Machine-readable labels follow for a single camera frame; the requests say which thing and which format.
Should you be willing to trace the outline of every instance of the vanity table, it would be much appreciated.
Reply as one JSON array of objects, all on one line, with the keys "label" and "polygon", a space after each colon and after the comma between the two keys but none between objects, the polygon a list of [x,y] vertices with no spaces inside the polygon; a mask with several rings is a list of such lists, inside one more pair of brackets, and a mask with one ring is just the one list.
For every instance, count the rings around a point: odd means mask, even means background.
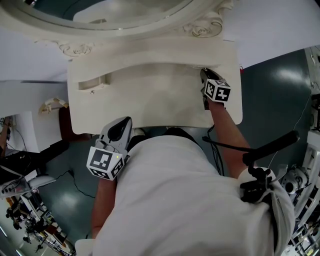
[{"label": "vanity table", "polygon": [[0,24],[68,56],[76,134],[99,134],[122,116],[132,117],[134,128],[208,128],[204,67],[230,84],[226,108],[236,124],[242,121],[237,52],[222,39],[224,9],[232,8],[232,0],[2,0]]}]

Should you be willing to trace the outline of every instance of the carved decoration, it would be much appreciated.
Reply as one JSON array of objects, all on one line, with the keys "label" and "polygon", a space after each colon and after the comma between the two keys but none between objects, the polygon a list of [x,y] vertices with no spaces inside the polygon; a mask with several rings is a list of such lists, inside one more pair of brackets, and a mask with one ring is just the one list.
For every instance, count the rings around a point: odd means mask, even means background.
[{"label": "carved decoration", "polygon": [[[232,10],[233,0],[221,0],[214,9],[206,13],[204,16],[190,22],[183,27],[174,29],[168,34],[189,35],[198,38],[209,38],[218,36],[223,30],[223,10]],[[56,43],[59,49],[66,56],[72,58],[87,55],[92,51],[97,51],[101,47],[105,47],[107,42],[100,43],[83,43],[83,42],[67,42],[58,40],[40,40],[41,42]]]},{"label": "carved decoration", "polygon": [[184,33],[198,38],[219,35],[223,29],[223,10],[233,8],[232,0],[224,0],[214,10],[182,27]]}]

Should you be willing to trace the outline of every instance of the white t-shirt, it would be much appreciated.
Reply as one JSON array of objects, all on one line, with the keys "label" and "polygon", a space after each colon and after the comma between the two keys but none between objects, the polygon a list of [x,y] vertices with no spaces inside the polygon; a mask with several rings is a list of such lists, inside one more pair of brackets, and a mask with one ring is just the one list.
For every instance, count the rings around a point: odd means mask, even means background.
[{"label": "white t-shirt", "polygon": [[[129,155],[93,256],[274,255],[269,205],[240,199],[240,184],[254,180],[248,171],[239,179],[220,176],[198,145],[177,136],[145,140]],[[293,232],[294,209],[280,184],[274,186],[280,255]]]}]

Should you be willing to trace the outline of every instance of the black device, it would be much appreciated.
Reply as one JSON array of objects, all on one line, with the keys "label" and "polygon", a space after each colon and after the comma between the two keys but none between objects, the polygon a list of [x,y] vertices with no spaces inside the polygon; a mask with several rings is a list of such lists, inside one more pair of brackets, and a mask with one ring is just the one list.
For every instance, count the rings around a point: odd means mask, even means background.
[{"label": "black device", "polygon": [[249,174],[256,178],[256,180],[242,183],[240,185],[240,188],[243,189],[243,197],[241,198],[241,200],[244,202],[255,203],[262,197],[263,193],[267,189],[272,189],[272,178],[268,177],[268,175],[271,173],[271,170],[263,170],[261,167],[254,167],[255,161],[276,153],[277,151],[280,151],[296,143],[300,138],[299,133],[293,130],[285,134],[284,136],[257,149],[237,147],[215,142],[206,136],[202,137],[202,139],[205,142],[209,142],[217,146],[247,152],[243,154],[242,161],[246,166],[248,166]]}]

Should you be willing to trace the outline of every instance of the person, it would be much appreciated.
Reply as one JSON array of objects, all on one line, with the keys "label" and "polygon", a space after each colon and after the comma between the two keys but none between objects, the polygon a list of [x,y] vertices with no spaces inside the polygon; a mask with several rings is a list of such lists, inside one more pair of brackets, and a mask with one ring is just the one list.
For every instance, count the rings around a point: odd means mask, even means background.
[{"label": "person", "polygon": [[22,230],[22,227],[20,227],[19,221],[16,218],[13,220],[13,227],[16,230]]},{"label": "person", "polygon": [[16,219],[18,222],[23,222],[29,216],[29,213],[25,205],[15,202],[6,210],[5,216],[7,218]]},{"label": "person", "polygon": [[38,233],[44,231],[47,227],[49,227],[49,225],[45,224],[45,220],[43,218],[41,218],[38,222],[33,223],[33,229]]},{"label": "person", "polygon": [[31,244],[31,240],[30,240],[30,238],[29,238],[28,236],[24,236],[22,239],[23,239],[23,241],[25,241],[26,243]]},{"label": "person", "polygon": [[[249,148],[222,104],[209,100],[209,109],[220,143]],[[220,176],[190,135],[169,130],[149,139],[133,137],[130,160],[117,181],[99,180],[92,255],[281,255],[295,217],[279,182],[270,191],[277,198],[272,207],[262,198],[244,202],[240,185],[255,179],[243,152],[221,148],[229,177]]]}]

